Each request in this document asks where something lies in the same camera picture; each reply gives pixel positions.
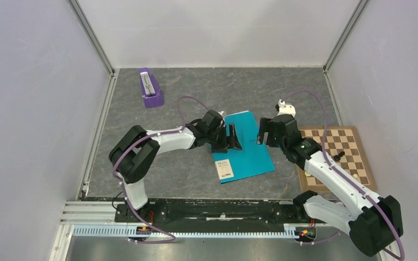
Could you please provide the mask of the black folder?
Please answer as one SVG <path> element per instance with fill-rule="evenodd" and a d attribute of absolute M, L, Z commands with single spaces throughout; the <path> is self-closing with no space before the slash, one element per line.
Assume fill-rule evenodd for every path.
<path fill-rule="evenodd" d="M 235 125 L 242 149 L 229 149 L 227 153 L 212 153 L 221 184 L 275 170 L 266 145 L 257 144 L 259 127 L 251 111 L 228 115 L 225 122 Z"/>

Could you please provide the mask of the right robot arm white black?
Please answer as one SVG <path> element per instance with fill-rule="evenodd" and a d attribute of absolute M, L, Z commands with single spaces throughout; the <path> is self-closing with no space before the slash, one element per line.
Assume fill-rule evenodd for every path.
<path fill-rule="evenodd" d="M 317 178 L 340 203 L 324 199 L 316 192 L 306 191 L 293 200 L 293 216 L 300 222 L 310 218 L 321 220 L 347 234 L 355 247 L 372 257 L 396 243 L 405 259 L 401 242 L 403 222 L 400 203 L 393 197 L 381 197 L 355 180 L 331 159 L 324 144 L 305 138 L 290 114 L 261 118 L 258 144 L 281 149 L 287 160 Z"/>

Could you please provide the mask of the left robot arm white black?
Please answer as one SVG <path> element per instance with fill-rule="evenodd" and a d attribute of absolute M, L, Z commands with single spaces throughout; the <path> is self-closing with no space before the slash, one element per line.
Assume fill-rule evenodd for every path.
<path fill-rule="evenodd" d="M 227 124 L 223 115 L 215 110 L 174 129 L 152 131 L 133 126 L 108 156 L 113 165 L 113 177 L 120 181 L 129 204 L 128 215 L 136 222 L 146 220 L 149 215 L 144 177 L 157 155 L 206 144 L 213 153 L 242 150 L 235 125 Z"/>

